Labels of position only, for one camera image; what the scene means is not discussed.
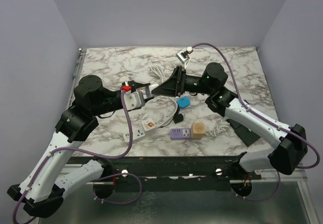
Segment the blue charger plug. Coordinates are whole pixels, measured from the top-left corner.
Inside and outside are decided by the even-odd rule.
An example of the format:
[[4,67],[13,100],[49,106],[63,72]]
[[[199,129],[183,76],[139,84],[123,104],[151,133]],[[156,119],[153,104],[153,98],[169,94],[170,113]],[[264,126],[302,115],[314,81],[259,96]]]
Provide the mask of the blue charger plug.
[[191,104],[191,101],[188,96],[180,97],[176,100],[179,108],[186,108]]

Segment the white cube socket adapter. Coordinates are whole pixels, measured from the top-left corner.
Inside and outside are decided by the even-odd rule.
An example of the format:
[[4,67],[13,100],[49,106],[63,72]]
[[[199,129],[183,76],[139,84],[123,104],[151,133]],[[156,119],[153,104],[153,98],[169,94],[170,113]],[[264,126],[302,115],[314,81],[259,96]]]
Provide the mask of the white cube socket adapter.
[[153,120],[151,119],[146,119],[142,122],[142,127],[145,132],[151,132],[156,129],[156,124]]

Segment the white power strip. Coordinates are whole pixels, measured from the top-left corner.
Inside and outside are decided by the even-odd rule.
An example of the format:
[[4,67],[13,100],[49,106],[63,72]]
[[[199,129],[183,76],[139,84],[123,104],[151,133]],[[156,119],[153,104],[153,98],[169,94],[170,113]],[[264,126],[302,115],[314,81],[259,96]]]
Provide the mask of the white power strip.
[[[132,139],[133,139],[133,141],[137,141],[138,139],[140,139],[140,138],[143,138],[143,137],[145,137],[145,131],[143,130],[143,129],[133,129],[133,132],[132,132]],[[124,141],[126,142],[126,143],[129,143],[129,141],[130,141],[130,133],[129,132],[127,132],[127,133],[125,133],[125,134],[123,134],[123,138],[124,138]]]

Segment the purple power strip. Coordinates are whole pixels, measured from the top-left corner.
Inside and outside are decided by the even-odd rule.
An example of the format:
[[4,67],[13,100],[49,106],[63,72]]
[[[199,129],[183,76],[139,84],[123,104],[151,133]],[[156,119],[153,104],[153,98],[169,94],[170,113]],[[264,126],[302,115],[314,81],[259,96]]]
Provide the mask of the purple power strip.
[[192,139],[190,128],[172,128],[170,129],[171,140],[188,140]]

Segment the beige cube socket adapter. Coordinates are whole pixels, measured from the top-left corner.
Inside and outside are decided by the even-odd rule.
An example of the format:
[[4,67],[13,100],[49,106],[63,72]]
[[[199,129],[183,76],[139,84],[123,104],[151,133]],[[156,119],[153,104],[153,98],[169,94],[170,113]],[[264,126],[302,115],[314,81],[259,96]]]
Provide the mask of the beige cube socket adapter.
[[194,122],[190,129],[191,137],[193,139],[201,139],[205,136],[205,125],[204,123]]

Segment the small white charger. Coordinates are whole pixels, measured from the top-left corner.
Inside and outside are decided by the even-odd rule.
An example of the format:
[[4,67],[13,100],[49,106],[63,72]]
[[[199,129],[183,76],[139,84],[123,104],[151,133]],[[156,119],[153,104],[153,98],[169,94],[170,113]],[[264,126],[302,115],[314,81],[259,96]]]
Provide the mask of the small white charger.
[[159,86],[158,84],[149,84],[149,85],[145,86],[144,92],[145,92],[146,98],[152,97],[153,96],[152,90],[154,90],[158,86]]

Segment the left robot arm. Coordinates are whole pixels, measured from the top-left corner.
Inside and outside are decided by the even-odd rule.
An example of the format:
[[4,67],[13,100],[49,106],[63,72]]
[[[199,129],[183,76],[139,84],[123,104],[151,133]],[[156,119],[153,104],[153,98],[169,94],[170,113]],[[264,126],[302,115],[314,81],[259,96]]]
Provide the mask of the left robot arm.
[[96,75],[81,78],[74,88],[75,100],[62,113],[40,161],[22,183],[10,186],[7,194],[18,204],[23,203],[23,209],[33,219],[48,218],[72,191],[91,180],[108,180],[112,169],[105,164],[105,160],[127,155],[133,144],[133,136],[130,136],[124,153],[106,156],[85,151],[95,158],[73,173],[62,178],[59,175],[73,153],[83,151],[80,146],[98,126],[101,115],[123,109],[130,123],[128,112],[142,108],[151,100],[151,92],[157,86],[128,81],[122,84],[120,90],[110,91],[104,88],[101,78]]

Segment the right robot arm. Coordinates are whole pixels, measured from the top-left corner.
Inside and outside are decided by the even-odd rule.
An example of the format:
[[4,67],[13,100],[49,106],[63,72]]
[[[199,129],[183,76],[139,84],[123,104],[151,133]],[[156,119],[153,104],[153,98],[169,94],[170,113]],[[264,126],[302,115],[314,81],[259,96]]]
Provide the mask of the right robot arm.
[[168,80],[151,91],[153,95],[178,97],[185,92],[206,94],[208,108],[222,117],[233,120],[265,140],[270,148],[247,152],[232,166],[232,174],[243,179],[255,170],[275,169],[291,175],[306,155],[305,129],[291,127],[266,116],[225,87],[228,75],[219,63],[209,63],[202,76],[190,76],[177,66]]

